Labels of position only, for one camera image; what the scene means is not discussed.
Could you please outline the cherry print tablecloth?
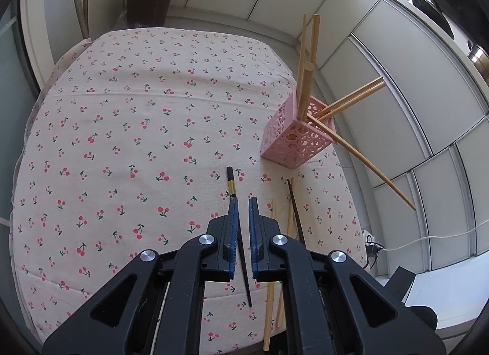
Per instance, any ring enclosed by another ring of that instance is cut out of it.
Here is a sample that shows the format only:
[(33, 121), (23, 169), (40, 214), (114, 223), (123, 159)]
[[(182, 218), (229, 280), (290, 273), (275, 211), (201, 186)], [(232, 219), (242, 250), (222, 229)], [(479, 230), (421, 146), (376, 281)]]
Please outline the cherry print tablecloth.
[(295, 85), (267, 44), (221, 33), (109, 32), (60, 58), (27, 126), (10, 251), (27, 326), (44, 341), (140, 251), (177, 250), (227, 212), (234, 170), (281, 227), (295, 200), (307, 247), (366, 262), (340, 161), (263, 159), (264, 127)]

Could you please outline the black wok pan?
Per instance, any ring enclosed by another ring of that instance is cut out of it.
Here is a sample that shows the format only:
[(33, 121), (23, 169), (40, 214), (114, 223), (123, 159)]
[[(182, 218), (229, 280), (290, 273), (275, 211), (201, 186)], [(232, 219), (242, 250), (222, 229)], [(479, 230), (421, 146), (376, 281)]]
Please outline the black wok pan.
[(412, 0), (413, 5), (429, 17), (439, 28), (441, 28), (451, 39), (454, 39), (453, 31), (443, 14), (432, 2), (426, 0)]

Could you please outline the stainless steel pot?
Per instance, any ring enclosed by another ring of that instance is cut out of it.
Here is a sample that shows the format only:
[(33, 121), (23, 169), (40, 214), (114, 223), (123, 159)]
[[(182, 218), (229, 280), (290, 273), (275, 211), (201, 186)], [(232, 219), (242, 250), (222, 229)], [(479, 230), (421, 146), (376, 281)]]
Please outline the stainless steel pot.
[(488, 70), (488, 54), (477, 44), (468, 42), (468, 58), (478, 70)]

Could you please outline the black gold-banded chopstick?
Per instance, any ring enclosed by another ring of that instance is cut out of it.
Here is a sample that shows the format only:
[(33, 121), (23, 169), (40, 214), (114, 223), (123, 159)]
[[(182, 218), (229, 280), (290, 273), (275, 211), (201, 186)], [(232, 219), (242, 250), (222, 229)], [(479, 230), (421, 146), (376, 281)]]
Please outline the black gold-banded chopstick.
[[(228, 187), (228, 192), (230, 194), (230, 197), (235, 198), (236, 197), (236, 189), (235, 189), (235, 183), (234, 183), (234, 170), (231, 166), (226, 167), (226, 175), (227, 175), (227, 187)], [(244, 288), (248, 300), (248, 305), (249, 308), (252, 307), (252, 297), (250, 293), (250, 288), (249, 288), (249, 278), (248, 278), (248, 271), (247, 271), (247, 265), (246, 265), (246, 260), (245, 260), (245, 252), (244, 252), (244, 243), (243, 243), (243, 237), (242, 237), (242, 231), (241, 231), (241, 226), (240, 222), (237, 224), (237, 246), (238, 246), (238, 252), (240, 256), (240, 265), (241, 265), (241, 271), (243, 273), (244, 277)]]

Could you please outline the pink perforated utensil holder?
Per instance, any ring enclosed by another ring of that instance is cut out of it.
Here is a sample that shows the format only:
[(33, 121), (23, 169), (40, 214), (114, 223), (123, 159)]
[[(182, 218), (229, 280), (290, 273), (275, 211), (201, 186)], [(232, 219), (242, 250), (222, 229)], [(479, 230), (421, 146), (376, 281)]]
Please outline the pink perforated utensil holder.
[(264, 127), (260, 156), (297, 169), (333, 143), (326, 132), (297, 118), (297, 98), (292, 92)]

